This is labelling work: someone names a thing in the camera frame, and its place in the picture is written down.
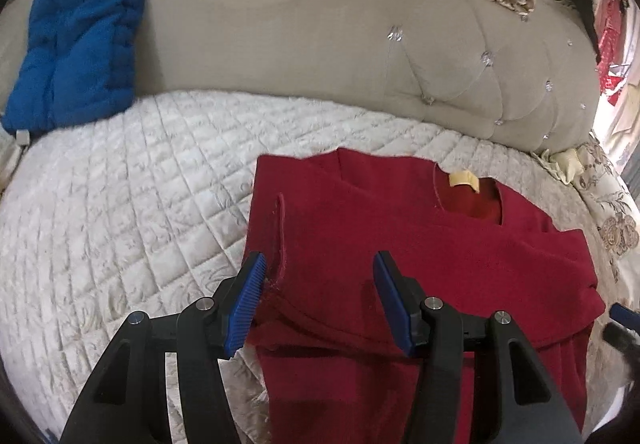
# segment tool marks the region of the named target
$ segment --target white quilted bedspread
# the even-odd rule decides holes
[[[144,98],[124,114],[41,138],[0,202],[0,353],[36,423],[62,432],[129,312],[179,312],[236,273],[261,153],[309,156],[339,146],[497,178],[558,228],[583,228],[601,294],[618,295],[577,192],[524,153],[327,101],[222,92]],[[588,428],[622,376],[620,360],[599,338],[592,344]],[[222,371],[242,438],[268,442],[268,400],[251,350]],[[167,383],[174,441],[184,443],[171,358]]]

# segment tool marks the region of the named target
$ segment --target red sweater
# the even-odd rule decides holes
[[[418,364],[394,345],[376,294],[379,250],[460,312],[510,312],[582,427],[586,349],[604,311],[589,250],[581,231],[559,232],[510,188],[450,188],[433,162],[411,157],[262,156],[246,250],[269,264],[248,341],[274,444],[400,442]],[[458,444],[472,415],[472,354],[465,361]]]

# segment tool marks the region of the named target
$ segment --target blue gripper pad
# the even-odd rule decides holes
[[[609,310],[609,317],[613,319],[613,321],[620,323],[623,327],[640,334],[639,313],[633,312],[632,310],[620,305],[620,303],[614,303]]]
[[[229,292],[235,299],[228,311],[228,325],[224,353],[231,359],[244,345],[254,319],[255,309],[262,294],[262,282],[267,271],[267,261],[261,252],[251,252],[242,264]]]
[[[420,310],[420,301],[425,297],[420,285],[400,274],[388,251],[375,255],[373,281],[394,342],[406,356],[413,357],[417,345],[426,344],[428,340],[428,330]]]

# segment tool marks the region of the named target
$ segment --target clothing label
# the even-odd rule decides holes
[[[31,144],[31,135],[28,130],[18,130],[15,132],[15,141],[18,146],[28,146]]]
[[[452,188],[453,186],[460,186],[461,184],[471,186],[476,193],[480,192],[480,181],[478,177],[468,169],[465,169],[464,171],[457,171],[449,175],[449,185]]]

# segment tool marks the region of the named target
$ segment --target bed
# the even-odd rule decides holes
[[[32,1],[0,14],[0,109],[24,58]],[[565,0],[538,0],[526,20],[487,0],[147,0],[140,99],[38,140],[0,200],[0,356],[19,400],[60,435],[129,312],[180,312],[238,271],[261,153],[345,146],[494,177],[559,229],[584,231],[607,304],[637,300],[637,280],[618,279],[577,191],[524,153],[588,140],[594,68]],[[588,352],[585,433],[625,377],[603,324]],[[242,441],[268,442],[251,348],[222,371]],[[182,444],[172,356],[167,377]]]
[[[173,92],[31,146],[0,202],[0,354],[40,428],[60,434],[109,338],[132,310],[179,312],[238,271],[261,153],[308,156],[345,146],[468,167],[581,228],[605,302],[625,297],[595,224],[572,186],[529,155],[434,124],[304,98]],[[588,355],[585,432],[623,380],[600,339]],[[268,396],[250,348],[223,364],[245,442],[268,442]],[[185,442],[168,359],[174,440]]]

